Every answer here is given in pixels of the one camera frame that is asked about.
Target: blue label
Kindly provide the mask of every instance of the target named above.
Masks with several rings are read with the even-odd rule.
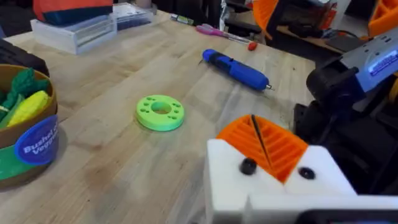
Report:
[[[371,76],[376,76],[378,73],[383,71],[387,66],[394,63],[396,60],[398,60],[398,53],[396,50],[393,50],[391,53],[387,54],[381,60],[370,66],[369,73],[371,74]]]
[[[58,117],[50,116],[27,130],[15,144],[18,159],[44,165],[55,159],[58,149]]]

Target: green 3d printed part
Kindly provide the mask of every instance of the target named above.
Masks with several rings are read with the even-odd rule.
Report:
[[[164,95],[146,96],[137,104],[137,119],[155,131],[170,131],[184,121],[184,107],[176,99]]]

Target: wooden table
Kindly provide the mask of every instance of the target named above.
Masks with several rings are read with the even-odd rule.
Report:
[[[60,152],[37,180],[0,193],[1,223],[187,223],[203,211],[206,140],[249,113],[292,126],[295,103],[314,63],[260,45],[254,52],[159,12],[152,24],[124,30],[86,54],[7,39],[47,62],[59,101]],[[216,49],[264,72],[276,91],[261,94],[201,62]],[[185,107],[175,131],[143,128],[134,117],[144,96]]]

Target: blue tool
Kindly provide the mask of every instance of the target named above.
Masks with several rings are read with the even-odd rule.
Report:
[[[263,73],[213,49],[205,50],[203,59],[255,90],[273,90],[272,86],[269,85],[268,78]]]

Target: black bolt head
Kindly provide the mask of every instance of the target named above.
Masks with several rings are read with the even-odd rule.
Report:
[[[245,158],[241,165],[239,166],[239,170],[244,175],[253,175],[256,172],[257,163],[254,159]]]
[[[298,169],[298,173],[307,180],[315,179],[315,172],[308,167],[301,167]]]

